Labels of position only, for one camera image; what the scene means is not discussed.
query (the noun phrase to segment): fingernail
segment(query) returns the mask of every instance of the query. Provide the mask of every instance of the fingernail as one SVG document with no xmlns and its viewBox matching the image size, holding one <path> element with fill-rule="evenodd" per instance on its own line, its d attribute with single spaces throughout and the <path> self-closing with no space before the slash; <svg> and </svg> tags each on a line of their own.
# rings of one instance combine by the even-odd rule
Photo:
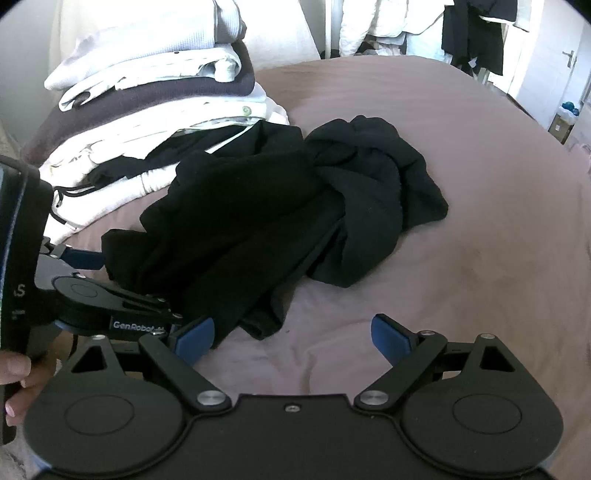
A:
<svg viewBox="0 0 591 480">
<path fill-rule="evenodd" d="M 24 355 L 13 356 L 8 359 L 8 371 L 18 377 L 26 377 L 31 373 L 31 359 Z"/>
<path fill-rule="evenodd" d="M 16 414 L 14 413 L 14 410 L 12 409 L 12 407 L 8 403 L 6 404 L 6 413 L 11 417 L 16 416 Z"/>
</svg>

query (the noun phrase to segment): door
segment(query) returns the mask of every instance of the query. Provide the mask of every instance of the door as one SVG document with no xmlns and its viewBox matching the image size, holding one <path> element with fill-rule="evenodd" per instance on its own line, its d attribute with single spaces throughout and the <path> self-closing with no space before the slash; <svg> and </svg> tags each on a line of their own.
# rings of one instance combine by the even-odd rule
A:
<svg viewBox="0 0 591 480">
<path fill-rule="evenodd" d="M 513 97 L 545 129 L 568 85 L 584 25 L 584 18 L 565 0 L 544 1 L 537 41 Z"/>
</svg>

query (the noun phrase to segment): brown folded garment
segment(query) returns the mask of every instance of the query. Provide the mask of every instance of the brown folded garment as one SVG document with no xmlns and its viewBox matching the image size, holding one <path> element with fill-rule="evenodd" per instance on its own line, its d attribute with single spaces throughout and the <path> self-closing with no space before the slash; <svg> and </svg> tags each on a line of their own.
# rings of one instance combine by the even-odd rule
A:
<svg viewBox="0 0 591 480">
<path fill-rule="evenodd" d="M 246 96 L 255 86 L 255 75 L 248 50 L 238 41 L 232 47 L 242 68 L 233 82 L 221 83 L 209 77 L 151 82 L 125 90 L 111 89 L 90 102 L 62 112 L 54 107 L 49 116 L 21 150 L 21 159 L 39 167 L 69 138 L 125 115 L 171 100 L 194 96 Z"/>
</svg>

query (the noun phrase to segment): screw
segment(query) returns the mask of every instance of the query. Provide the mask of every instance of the screw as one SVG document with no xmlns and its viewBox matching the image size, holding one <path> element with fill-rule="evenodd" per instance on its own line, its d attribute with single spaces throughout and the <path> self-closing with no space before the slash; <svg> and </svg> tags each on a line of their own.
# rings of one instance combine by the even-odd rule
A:
<svg viewBox="0 0 591 480">
<path fill-rule="evenodd" d="M 384 405 L 389 400 L 389 397 L 386 392 L 380 390 L 366 390 L 359 396 L 359 399 L 361 403 L 377 407 Z"/>
<path fill-rule="evenodd" d="M 197 395 L 197 401 L 206 407 L 214 407 L 226 401 L 226 394 L 219 390 L 206 390 Z"/>
</svg>

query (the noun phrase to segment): pink fabric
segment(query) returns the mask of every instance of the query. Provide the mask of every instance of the pink fabric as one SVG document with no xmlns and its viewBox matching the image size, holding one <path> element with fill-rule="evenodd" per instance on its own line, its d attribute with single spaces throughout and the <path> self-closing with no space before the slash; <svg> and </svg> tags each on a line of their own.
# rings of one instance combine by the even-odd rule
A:
<svg viewBox="0 0 591 480">
<path fill-rule="evenodd" d="M 258 73 L 305 134 L 334 118 L 380 116 L 423 154 L 450 204 L 413 229 L 351 288 L 303 279 L 284 328 L 258 342 L 234 331 L 196 368 L 236 395 L 354 395 L 388 370 L 369 322 L 386 313 L 452 341 L 498 335 L 560 407 L 559 479 L 591 471 L 591 185 L 581 164 L 507 100 L 419 57 L 354 57 Z M 69 243 L 100 248 L 139 228 L 163 192 L 99 220 Z"/>
</svg>

